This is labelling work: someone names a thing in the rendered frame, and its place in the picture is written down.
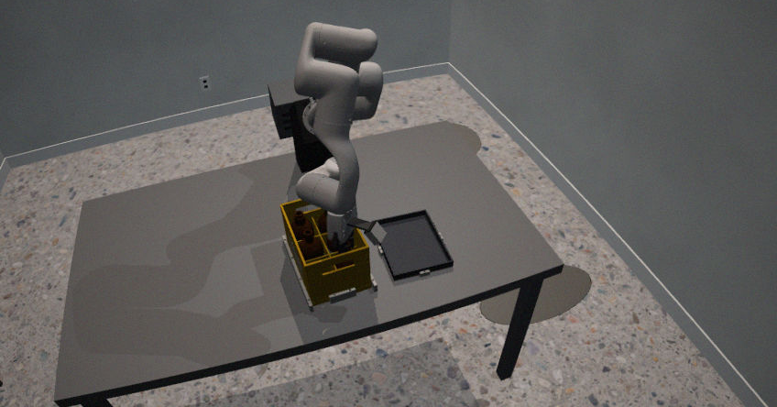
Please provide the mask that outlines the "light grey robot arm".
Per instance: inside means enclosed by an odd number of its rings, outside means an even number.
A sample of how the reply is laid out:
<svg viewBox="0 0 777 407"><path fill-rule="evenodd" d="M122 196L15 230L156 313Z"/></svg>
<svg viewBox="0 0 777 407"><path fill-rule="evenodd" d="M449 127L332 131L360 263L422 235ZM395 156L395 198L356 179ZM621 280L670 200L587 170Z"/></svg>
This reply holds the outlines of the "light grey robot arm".
<svg viewBox="0 0 777 407"><path fill-rule="evenodd" d="M335 215L344 215L356 206L359 165L349 132L352 121L370 119L378 108L383 72L375 62L364 62L377 46L377 35L371 29L318 22L306 28L301 44L294 89L310 100L302 121L333 157L304 174L296 193L304 202Z"/></svg>

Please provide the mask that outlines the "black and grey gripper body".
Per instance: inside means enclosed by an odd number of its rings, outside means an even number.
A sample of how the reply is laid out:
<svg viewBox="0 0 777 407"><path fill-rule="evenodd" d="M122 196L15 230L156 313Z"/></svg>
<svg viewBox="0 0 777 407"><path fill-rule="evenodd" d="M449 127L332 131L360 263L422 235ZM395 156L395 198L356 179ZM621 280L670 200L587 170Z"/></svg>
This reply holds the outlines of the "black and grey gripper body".
<svg viewBox="0 0 777 407"><path fill-rule="evenodd" d="M354 210L354 211L352 211ZM357 208L347 212L346 214L332 214L327 212L327 236L329 240L333 239L333 234L338 234L338 239L343 244L350 236L354 227L347 225L347 222L353 217L357 218ZM351 212L351 213L350 213Z"/></svg>

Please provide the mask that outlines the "yellow translucent crate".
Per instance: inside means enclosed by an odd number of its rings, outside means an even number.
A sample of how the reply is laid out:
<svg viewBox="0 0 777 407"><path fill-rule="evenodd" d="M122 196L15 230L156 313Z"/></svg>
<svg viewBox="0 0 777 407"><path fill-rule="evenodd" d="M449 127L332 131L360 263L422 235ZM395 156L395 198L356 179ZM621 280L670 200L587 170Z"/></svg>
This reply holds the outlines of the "yellow translucent crate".
<svg viewBox="0 0 777 407"><path fill-rule="evenodd" d="M324 256L306 261L304 260L299 248L301 240L296 240L290 225L294 221L296 209L306 205L310 205L310 203L302 201L295 204L282 216L282 218L290 251L293 252L291 253L300 275L304 277L304 285L307 284L305 288L306 290L308 289L307 292L309 293L309 297L311 296L313 306L330 302L329 295L331 294L352 288L356 288L356 292L372 288L369 246L361 231L358 228L354 228L354 250L339 255L336 255L338 251L330 254L326 243L327 233L320 234L319 232L318 220L321 214L324 213L322 208L304 212L304 214L305 219L308 219L313 225L315 237L320 239L323 243ZM335 264L350 259L353 259L355 264L340 269L336 268Z"/></svg>

